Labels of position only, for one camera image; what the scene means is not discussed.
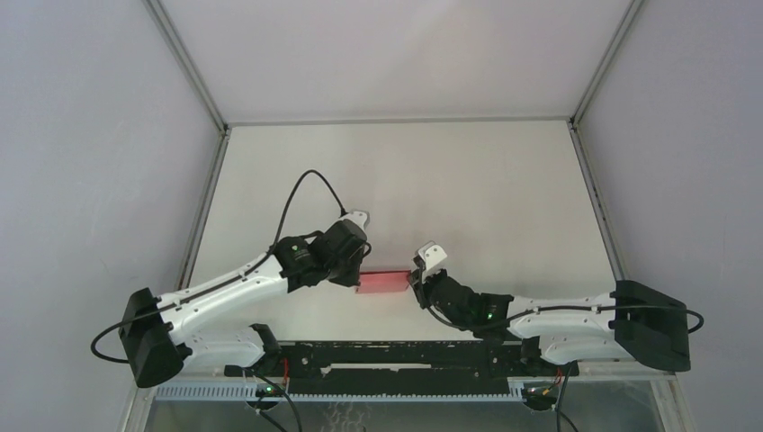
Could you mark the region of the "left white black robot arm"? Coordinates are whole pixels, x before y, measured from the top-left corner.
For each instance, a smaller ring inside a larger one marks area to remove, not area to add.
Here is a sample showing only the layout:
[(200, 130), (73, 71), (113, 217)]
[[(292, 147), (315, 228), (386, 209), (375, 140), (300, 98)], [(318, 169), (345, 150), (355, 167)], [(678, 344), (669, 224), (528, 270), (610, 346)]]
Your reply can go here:
[(202, 353), (194, 334), (246, 306), (323, 281), (358, 285), (369, 219), (351, 211), (325, 231), (281, 238), (257, 259), (191, 288), (134, 292), (118, 335), (136, 385), (150, 388), (180, 374)]

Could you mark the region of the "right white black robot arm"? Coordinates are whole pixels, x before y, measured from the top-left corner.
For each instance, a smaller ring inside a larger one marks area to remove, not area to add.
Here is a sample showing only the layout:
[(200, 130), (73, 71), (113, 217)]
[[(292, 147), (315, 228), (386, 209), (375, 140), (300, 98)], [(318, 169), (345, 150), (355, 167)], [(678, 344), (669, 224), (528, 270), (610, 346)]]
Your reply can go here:
[(409, 281), (419, 306), (447, 327), (495, 344), (529, 342), (519, 354), (530, 374), (581, 360), (624, 358), (687, 372), (689, 336), (704, 324), (682, 301), (632, 280), (616, 281), (612, 292), (561, 300), (475, 292), (446, 270), (417, 270)]

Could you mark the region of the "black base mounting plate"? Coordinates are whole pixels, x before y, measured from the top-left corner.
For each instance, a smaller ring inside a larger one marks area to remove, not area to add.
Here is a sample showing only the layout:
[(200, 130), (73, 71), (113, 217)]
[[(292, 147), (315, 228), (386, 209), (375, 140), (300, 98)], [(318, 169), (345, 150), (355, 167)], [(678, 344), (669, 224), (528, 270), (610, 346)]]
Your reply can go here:
[(283, 342), (254, 365), (227, 365), (227, 377), (262, 375), (289, 391), (487, 391), (516, 378), (553, 381), (561, 366), (544, 361), (535, 342)]

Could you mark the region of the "aluminium front frame rail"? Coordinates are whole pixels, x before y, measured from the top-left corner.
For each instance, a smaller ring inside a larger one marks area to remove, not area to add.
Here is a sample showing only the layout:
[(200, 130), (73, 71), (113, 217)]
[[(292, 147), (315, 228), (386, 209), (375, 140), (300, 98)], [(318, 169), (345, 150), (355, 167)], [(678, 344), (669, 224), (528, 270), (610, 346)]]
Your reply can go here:
[(602, 374), (642, 364), (628, 357), (568, 360), (560, 365), (541, 358), (533, 341), (495, 344), (482, 341), (296, 341), (259, 345), (235, 337), (230, 342), (199, 339), (175, 346), (141, 346), (126, 349), (136, 383), (153, 387), (181, 374), (235, 376), (261, 374), (287, 382), (318, 382), (340, 371), (389, 373), (440, 373), (464, 375), (471, 381), (502, 379), (551, 379), (559, 371), (573, 375), (591, 366)]

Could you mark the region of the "pink cardboard box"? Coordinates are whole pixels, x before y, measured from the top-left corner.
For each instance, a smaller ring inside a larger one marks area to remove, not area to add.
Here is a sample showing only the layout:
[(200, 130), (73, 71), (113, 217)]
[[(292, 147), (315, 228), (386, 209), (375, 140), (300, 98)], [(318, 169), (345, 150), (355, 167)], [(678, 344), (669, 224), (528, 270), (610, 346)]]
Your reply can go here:
[(409, 276), (409, 270), (361, 272), (355, 292), (358, 294), (405, 292), (409, 287)]

